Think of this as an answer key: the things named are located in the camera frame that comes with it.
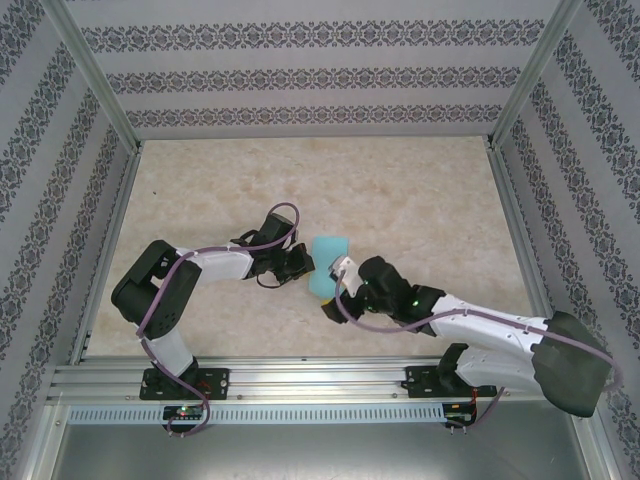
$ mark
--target beige floor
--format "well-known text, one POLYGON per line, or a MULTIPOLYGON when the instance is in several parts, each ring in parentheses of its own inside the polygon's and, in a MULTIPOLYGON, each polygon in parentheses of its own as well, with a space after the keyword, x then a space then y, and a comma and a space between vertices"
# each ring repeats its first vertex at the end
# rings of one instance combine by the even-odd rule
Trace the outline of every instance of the beige floor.
MULTIPOLYGON (((300 239, 309 246, 316 235, 347 236, 356 261, 382 255, 412 283, 530 313, 480 138, 149 141, 89 355, 142 353, 109 296, 149 242, 224 244, 258 228, 283 200, 300 207, 300 239)), ((307 282, 274 291, 253 280, 202 287, 180 330, 195 355, 418 355, 446 348, 423 334, 334 324, 307 282)), ((380 315, 365 321, 392 325, 380 315)))

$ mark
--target marble floor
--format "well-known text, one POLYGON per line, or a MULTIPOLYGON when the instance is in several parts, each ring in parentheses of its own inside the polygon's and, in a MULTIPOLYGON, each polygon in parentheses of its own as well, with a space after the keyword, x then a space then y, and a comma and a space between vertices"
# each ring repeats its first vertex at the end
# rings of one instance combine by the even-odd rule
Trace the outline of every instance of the marble floor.
MULTIPOLYGON (((88 355, 142 354, 109 297, 151 241, 225 244, 284 200, 299 206, 309 247, 317 235, 346 236, 356 261, 381 255, 411 283, 531 313, 480 137, 148 141, 88 355)), ((424 355, 448 345, 337 325, 320 305, 308 277, 278 290, 218 282, 194 292, 179 328, 195 355, 209 356, 424 355)))

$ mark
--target sponge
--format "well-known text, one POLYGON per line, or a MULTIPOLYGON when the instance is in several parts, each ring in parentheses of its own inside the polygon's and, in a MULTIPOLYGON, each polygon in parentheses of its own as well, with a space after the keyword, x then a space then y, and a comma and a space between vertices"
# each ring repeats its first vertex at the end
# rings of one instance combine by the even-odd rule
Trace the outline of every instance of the sponge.
POLYGON ((315 237, 311 244, 311 258, 316 269, 309 277, 309 290, 323 300, 333 298, 336 282, 329 276, 329 267, 336 258, 347 255, 349 239, 346 237, 315 237))

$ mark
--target patterned wallpaper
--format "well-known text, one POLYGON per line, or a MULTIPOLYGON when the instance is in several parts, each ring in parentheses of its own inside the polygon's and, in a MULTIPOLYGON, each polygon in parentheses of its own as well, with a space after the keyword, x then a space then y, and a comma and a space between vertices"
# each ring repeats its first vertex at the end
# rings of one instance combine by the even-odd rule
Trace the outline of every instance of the patterned wallpaper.
POLYGON ((585 1, 502 148, 554 307, 621 363, 605 423, 640 478, 640 2, 585 1))
POLYGON ((489 133, 556 4, 68 2, 145 139, 489 133))
POLYGON ((0 479, 66 363, 127 153, 32 0, 0 4, 0 479))

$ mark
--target wallpaper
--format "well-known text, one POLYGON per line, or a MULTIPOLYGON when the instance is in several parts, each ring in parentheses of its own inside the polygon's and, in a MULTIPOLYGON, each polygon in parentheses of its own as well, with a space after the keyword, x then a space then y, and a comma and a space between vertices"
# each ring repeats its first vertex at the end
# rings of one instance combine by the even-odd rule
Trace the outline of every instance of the wallpaper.
POLYGON ((0 2, 0 479, 72 348, 127 153, 40 4, 0 2))
POLYGON ((639 5, 585 1, 502 152, 545 288, 625 373, 604 398, 623 478, 640 478, 639 5))
POLYGON ((556 4, 67 3, 143 139, 486 134, 556 4))

